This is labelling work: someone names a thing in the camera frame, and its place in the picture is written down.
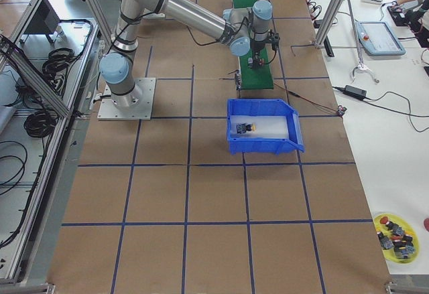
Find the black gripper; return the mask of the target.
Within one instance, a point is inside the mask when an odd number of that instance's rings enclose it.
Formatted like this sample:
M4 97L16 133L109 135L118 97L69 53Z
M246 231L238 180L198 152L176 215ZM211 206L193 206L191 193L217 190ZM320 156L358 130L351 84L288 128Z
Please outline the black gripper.
M251 38L251 51L253 54L253 69L262 67L262 57L259 55L260 51L270 45L273 51L279 47L280 35L279 33L269 29L265 33L254 33Z

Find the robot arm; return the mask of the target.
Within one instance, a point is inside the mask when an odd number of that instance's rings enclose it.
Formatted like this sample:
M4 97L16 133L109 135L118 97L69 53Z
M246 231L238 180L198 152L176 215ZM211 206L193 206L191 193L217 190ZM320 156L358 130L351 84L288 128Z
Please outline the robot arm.
M252 68L267 64L261 56L266 45L273 50L279 46L278 33L269 27L273 6L266 0L226 9L221 16L190 0L122 0L111 45L99 64L99 72L110 90L109 98L117 109L131 109L144 103L145 91L131 74L133 61L128 55L138 47L136 31L141 20L159 13L189 30L204 33L215 44L225 44L234 56L249 54Z

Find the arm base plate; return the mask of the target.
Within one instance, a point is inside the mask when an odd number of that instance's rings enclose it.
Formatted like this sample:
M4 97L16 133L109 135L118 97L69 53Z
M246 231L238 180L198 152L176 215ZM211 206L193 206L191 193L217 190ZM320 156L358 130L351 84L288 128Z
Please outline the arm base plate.
M131 121L151 119L154 93L156 91L155 78L136 78L134 89L127 95L113 94L109 85L104 94L110 95L101 101L98 120L101 121Z

